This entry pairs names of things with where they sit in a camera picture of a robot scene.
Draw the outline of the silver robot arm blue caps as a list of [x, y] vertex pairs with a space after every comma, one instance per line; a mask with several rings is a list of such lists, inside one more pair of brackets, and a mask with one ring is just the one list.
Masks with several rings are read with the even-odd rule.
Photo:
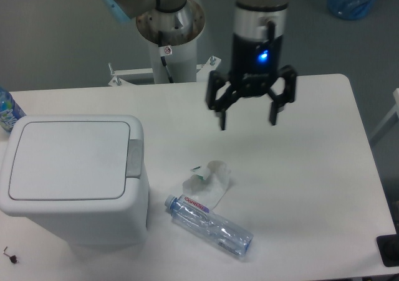
[[[120, 22], [135, 20], [150, 48], [155, 83], [194, 82], [196, 40], [205, 16], [193, 0], [104, 0]], [[269, 121], [296, 99], [296, 70], [279, 66], [289, 0], [236, 0], [227, 73], [212, 70], [205, 101], [226, 127], [227, 109], [240, 98], [271, 98]]]

